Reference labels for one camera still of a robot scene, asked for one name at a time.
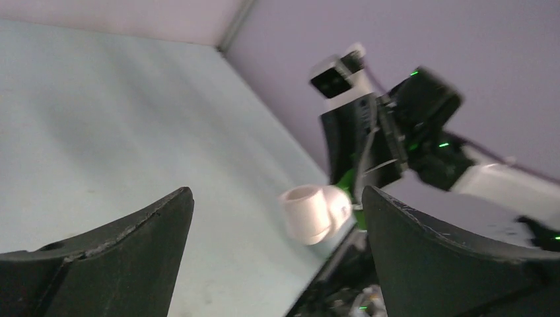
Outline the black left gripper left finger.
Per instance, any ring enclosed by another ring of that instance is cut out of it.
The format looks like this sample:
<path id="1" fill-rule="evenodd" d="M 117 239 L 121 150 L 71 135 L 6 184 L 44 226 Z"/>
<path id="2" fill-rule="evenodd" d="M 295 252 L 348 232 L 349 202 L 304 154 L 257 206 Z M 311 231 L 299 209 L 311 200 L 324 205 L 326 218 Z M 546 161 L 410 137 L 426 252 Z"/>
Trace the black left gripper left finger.
<path id="1" fill-rule="evenodd" d="M 1 254 L 1 315 L 166 316 L 193 207 L 181 187 L 72 238 Z"/>

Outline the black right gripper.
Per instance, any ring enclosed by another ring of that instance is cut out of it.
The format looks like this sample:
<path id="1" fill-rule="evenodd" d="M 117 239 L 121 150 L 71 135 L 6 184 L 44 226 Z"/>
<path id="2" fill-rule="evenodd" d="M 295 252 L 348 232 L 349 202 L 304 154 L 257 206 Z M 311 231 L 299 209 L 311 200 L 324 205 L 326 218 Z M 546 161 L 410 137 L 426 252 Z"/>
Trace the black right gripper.
<path id="1" fill-rule="evenodd" d="M 330 184 L 351 169 L 359 192 L 394 183 L 408 166 L 463 171 L 459 142 L 445 130 L 462 102 L 456 88 L 419 66 L 383 96 L 381 106 L 375 98 L 358 98 L 323 113 Z"/>

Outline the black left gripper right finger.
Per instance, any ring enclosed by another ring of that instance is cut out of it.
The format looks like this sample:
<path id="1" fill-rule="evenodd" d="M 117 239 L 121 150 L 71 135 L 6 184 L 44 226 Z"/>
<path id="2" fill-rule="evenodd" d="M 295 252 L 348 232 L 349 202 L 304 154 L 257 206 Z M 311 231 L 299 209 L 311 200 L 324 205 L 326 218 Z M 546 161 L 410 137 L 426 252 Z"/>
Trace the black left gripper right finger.
<path id="1" fill-rule="evenodd" d="M 363 210 L 390 316 L 558 316 L 559 254 L 472 233 L 378 188 Z"/>

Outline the green water faucet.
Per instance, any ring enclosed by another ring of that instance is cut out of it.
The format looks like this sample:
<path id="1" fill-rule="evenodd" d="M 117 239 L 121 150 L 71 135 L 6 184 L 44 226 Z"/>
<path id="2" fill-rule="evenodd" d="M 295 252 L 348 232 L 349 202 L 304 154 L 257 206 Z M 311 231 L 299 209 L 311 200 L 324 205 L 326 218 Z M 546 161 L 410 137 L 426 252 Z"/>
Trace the green water faucet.
<path id="1" fill-rule="evenodd" d="M 358 203 L 354 197 L 353 186 L 355 180 L 355 170 L 349 169 L 336 183 L 336 186 L 343 190 L 350 198 L 352 206 L 352 213 L 357 224 L 357 228 L 362 231 L 367 230 L 367 224 L 363 213 L 363 206 Z"/>

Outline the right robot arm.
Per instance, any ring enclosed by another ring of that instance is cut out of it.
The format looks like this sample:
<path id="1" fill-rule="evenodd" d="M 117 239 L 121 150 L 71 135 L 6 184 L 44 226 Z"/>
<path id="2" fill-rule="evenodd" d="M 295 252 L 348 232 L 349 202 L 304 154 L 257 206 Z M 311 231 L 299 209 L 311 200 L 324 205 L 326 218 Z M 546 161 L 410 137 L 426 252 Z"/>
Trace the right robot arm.
<path id="1" fill-rule="evenodd" d="M 353 203 L 412 170 L 433 188 L 516 211 L 532 246 L 559 250 L 559 180 L 446 131 L 462 96 L 430 69 L 414 69 L 388 92 L 366 67 L 329 66 L 310 84 L 326 100 L 330 182 Z"/>

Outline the white pipe elbow fitting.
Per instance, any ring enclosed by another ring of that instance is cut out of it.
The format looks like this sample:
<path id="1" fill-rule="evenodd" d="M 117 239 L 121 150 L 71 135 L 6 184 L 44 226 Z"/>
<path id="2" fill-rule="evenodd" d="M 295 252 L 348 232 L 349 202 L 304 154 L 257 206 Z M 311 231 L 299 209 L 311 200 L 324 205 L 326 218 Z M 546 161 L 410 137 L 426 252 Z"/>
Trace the white pipe elbow fitting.
<path id="1" fill-rule="evenodd" d="M 332 238 L 351 218 L 351 198 L 339 187 L 302 185 L 282 193 L 288 235 L 304 245 L 315 245 Z"/>

